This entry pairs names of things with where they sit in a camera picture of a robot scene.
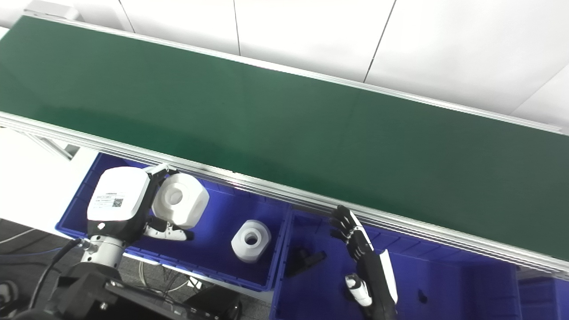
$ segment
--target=cable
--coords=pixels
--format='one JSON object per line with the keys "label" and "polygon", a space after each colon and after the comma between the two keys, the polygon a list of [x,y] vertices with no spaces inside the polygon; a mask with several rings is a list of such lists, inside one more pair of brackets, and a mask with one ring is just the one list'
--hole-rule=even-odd
{"label": "cable", "polygon": [[188,285],[188,282],[190,282],[190,281],[189,281],[189,278],[188,278],[188,280],[186,280],[186,281],[185,281],[184,283],[182,283],[181,285],[179,285],[179,286],[173,288],[172,290],[168,290],[168,292],[169,292],[169,293],[170,293],[170,292],[174,292],[174,291],[176,291],[176,290],[182,288],[183,286]]}
{"label": "cable", "polygon": [[17,257],[28,257],[28,256],[37,256],[37,255],[44,255],[46,253],[54,252],[61,250],[62,248],[55,248],[48,251],[41,251],[35,253],[22,253],[21,255],[0,255],[0,258],[17,258]]}
{"label": "cable", "polygon": [[25,244],[25,245],[23,245],[23,246],[21,246],[21,247],[12,249],[12,250],[10,250],[10,251],[8,251],[8,252],[4,252],[3,255],[10,255],[10,254],[12,254],[12,253],[16,253],[16,252],[18,252],[18,251],[21,251],[21,250],[23,250],[23,249],[25,249],[25,248],[31,247],[31,246],[33,246],[34,244],[36,244],[36,243],[38,243],[38,242],[42,241],[43,239],[45,239],[45,238],[47,238],[47,237],[50,237],[50,236],[54,236],[54,235],[45,234],[44,236],[41,236],[41,237],[37,238],[36,240],[34,240],[34,241],[28,243],[28,244]]}
{"label": "cable", "polygon": [[[41,266],[42,268],[47,267],[47,264],[41,262],[0,262],[0,265],[5,265],[5,266],[31,265],[31,266]],[[51,270],[57,273],[61,273],[61,270],[59,270],[58,268],[51,268]]]}
{"label": "cable", "polygon": [[40,278],[38,280],[38,284],[36,285],[34,293],[32,294],[32,296],[30,298],[30,304],[28,306],[28,309],[32,309],[34,307],[35,302],[38,299],[39,292],[42,289],[43,283],[46,281],[47,274],[50,272],[50,270],[53,268],[53,266],[59,260],[61,260],[61,258],[63,256],[65,256],[71,249],[73,249],[76,245],[78,245],[80,242],[81,242],[81,239],[70,240],[69,242],[67,242],[67,244],[65,246],[63,246],[63,248],[61,250],[59,250],[57,252],[57,254],[55,254],[53,256],[50,264],[47,266],[47,268],[44,270],[44,272],[42,273],[42,275],[40,276]]}
{"label": "cable", "polygon": [[26,231],[24,231],[24,232],[22,232],[22,233],[19,233],[19,234],[15,235],[15,236],[13,236],[13,237],[11,237],[11,238],[8,238],[8,239],[5,239],[5,240],[0,241],[0,244],[6,243],[6,242],[11,241],[11,240],[14,240],[14,239],[16,239],[17,237],[21,237],[21,236],[23,236],[23,235],[25,235],[25,234],[28,234],[28,233],[30,233],[30,232],[32,232],[32,231],[34,231],[34,230],[35,230],[35,229],[26,230]]}
{"label": "cable", "polygon": [[193,292],[194,292],[194,293],[198,293],[199,291],[201,291],[201,289],[198,289],[198,288],[197,288],[197,284],[200,283],[199,280],[196,280],[196,283],[193,283],[192,277],[189,277],[189,278],[188,278],[188,281],[193,285]]}
{"label": "cable", "polygon": [[168,283],[168,286],[166,286],[166,290],[164,290],[164,297],[166,297],[166,294],[168,294],[168,292],[170,291],[170,289],[172,288],[172,285],[174,285],[174,281],[176,281],[176,279],[178,279],[178,277],[181,275],[181,273],[177,273]]}
{"label": "cable", "polygon": [[142,284],[149,288],[148,284],[146,283],[146,278],[144,277],[144,263],[140,261],[138,264],[138,277],[140,277]]}

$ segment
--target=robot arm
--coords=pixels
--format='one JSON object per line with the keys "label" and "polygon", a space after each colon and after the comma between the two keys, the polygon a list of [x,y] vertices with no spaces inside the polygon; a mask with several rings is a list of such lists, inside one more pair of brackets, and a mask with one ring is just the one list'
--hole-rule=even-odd
{"label": "robot arm", "polygon": [[396,320],[397,288],[389,252],[374,252],[368,234],[352,211],[338,206],[332,211],[331,236],[346,243],[356,261],[357,273],[345,276],[346,286],[360,304],[367,319]]}
{"label": "robot arm", "polygon": [[[191,198],[180,203],[183,190]],[[90,246],[81,262],[116,268],[126,247],[143,235],[192,240],[193,232],[186,229],[197,223],[208,200],[197,179],[164,163],[145,169],[108,169],[87,208]],[[151,207],[155,216],[149,214]]]}

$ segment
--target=gray carpet floor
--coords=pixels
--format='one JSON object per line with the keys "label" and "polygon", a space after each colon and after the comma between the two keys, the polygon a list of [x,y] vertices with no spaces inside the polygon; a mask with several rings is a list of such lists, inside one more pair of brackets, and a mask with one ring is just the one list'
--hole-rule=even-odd
{"label": "gray carpet floor", "polygon": [[[0,220],[0,242],[26,230],[29,230],[29,228],[11,221]],[[22,294],[29,297],[35,289],[38,278],[55,253],[32,256],[13,255],[26,255],[60,248],[67,241],[67,239],[62,237],[40,230],[33,230],[14,240],[1,243],[0,281],[14,281],[19,286]],[[54,271],[48,276],[43,290],[39,294],[37,306],[43,306],[47,301],[55,285],[58,272],[65,271],[79,262],[82,255],[83,252],[80,249],[73,249],[56,264]],[[176,278],[176,280],[171,288],[176,288],[187,280],[185,275],[178,275],[178,272],[166,269],[160,265],[143,264],[143,268],[147,285],[159,290],[165,290],[166,288],[163,287],[173,278]],[[139,261],[127,257],[123,258],[119,266],[119,272],[123,281],[130,285],[142,285],[138,270]],[[184,301],[194,293],[195,290],[193,288],[184,285],[179,290],[171,292],[170,296],[176,301]],[[266,320],[269,318],[270,304],[245,295],[241,296],[241,303],[243,304],[243,320]]]}

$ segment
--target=white cylindrical part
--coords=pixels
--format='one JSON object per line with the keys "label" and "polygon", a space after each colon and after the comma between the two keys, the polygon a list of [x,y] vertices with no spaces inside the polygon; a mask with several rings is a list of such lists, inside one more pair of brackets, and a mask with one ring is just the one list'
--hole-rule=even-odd
{"label": "white cylindrical part", "polygon": [[243,262],[255,263],[271,242],[271,232],[257,220],[247,220],[231,240],[235,255]]}
{"label": "white cylindrical part", "polygon": [[177,173],[166,178],[152,203],[154,214],[182,229],[193,228],[209,201],[209,193],[194,177]]}
{"label": "white cylindrical part", "polygon": [[92,236],[89,248],[83,254],[81,262],[93,262],[118,268],[126,243],[107,236]]}

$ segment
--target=white plastic part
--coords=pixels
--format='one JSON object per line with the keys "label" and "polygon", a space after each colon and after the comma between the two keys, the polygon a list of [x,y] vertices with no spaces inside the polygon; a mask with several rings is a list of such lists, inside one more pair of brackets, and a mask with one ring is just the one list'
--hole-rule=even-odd
{"label": "white plastic part", "polygon": [[231,240],[237,257],[246,263],[255,263],[271,242],[271,232],[257,220],[247,220]]}
{"label": "white plastic part", "polygon": [[154,214],[182,229],[193,228],[204,213],[209,193],[194,177],[177,173],[166,178],[152,203]]}
{"label": "white plastic part", "polygon": [[391,265],[391,258],[389,257],[389,251],[385,249],[380,253],[381,265],[384,268],[385,280],[387,281],[387,288],[389,289],[389,294],[395,303],[397,303],[397,284],[395,283],[395,275],[393,274],[393,267]]}
{"label": "white plastic part", "polygon": [[138,211],[148,188],[148,174],[135,167],[105,170],[87,207],[87,219],[94,221],[124,221]]}
{"label": "white plastic part", "polygon": [[352,293],[352,295],[354,296],[356,302],[359,303],[362,307],[367,307],[372,305],[373,300],[369,296],[368,286],[365,283],[365,281],[359,279],[361,281],[361,285],[357,288],[354,288],[357,282],[353,277],[354,275],[349,274],[345,277],[345,280],[346,280],[346,286],[348,287],[348,290],[350,290],[350,293]]}

